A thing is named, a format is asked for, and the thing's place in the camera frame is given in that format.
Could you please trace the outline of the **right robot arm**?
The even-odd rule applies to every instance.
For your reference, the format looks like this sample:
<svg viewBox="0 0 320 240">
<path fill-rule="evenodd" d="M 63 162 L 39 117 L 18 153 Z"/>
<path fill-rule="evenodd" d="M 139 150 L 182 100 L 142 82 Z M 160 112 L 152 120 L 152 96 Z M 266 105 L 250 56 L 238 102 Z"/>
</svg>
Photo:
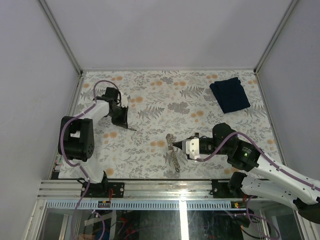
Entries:
<svg viewBox="0 0 320 240">
<path fill-rule="evenodd" d="M 264 153 L 247 135 L 226 123 L 212 129 L 212 137 L 197 134 L 173 142 L 189 160 L 204 163 L 216 155 L 225 155 L 227 163 L 238 171 L 230 178 L 231 196 L 257 196 L 297 211 L 310 222 L 320 222 L 320 182 L 307 177 Z"/>
</svg>

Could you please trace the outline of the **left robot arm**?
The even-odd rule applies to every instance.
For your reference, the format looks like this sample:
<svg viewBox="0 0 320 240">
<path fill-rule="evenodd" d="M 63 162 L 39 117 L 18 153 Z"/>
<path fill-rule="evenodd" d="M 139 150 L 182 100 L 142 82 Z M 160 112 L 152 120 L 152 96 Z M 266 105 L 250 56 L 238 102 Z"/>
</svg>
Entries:
<svg viewBox="0 0 320 240">
<path fill-rule="evenodd" d="M 85 198 L 112 198 L 116 185 L 108 181 L 106 172 L 93 157 L 95 150 L 94 127 L 105 117 L 114 126 L 128 128 L 128 98 L 114 87 L 107 87 L 101 96 L 94 96 L 93 104 L 77 116 L 64 116 L 60 123 L 58 153 L 67 165 L 78 168 Z"/>
</svg>

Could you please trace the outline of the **large metal keyring disc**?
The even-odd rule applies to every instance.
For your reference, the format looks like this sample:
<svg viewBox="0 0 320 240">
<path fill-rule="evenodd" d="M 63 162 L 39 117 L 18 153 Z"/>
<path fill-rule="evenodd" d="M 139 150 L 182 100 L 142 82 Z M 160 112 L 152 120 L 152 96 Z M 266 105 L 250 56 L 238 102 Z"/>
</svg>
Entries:
<svg viewBox="0 0 320 240">
<path fill-rule="evenodd" d="M 180 164 L 178 162 L 178 158 L 177 158 L 175 150 L 174 150 L 174 145 L 173 145 L 174 136 L 171 133 L 168 133 L 166 135 L 165 139 L 166 139 L 167 147 L 168 147 L 175 171 L 177 173 L 179 173 L 180 172 Z"/>
</svg>

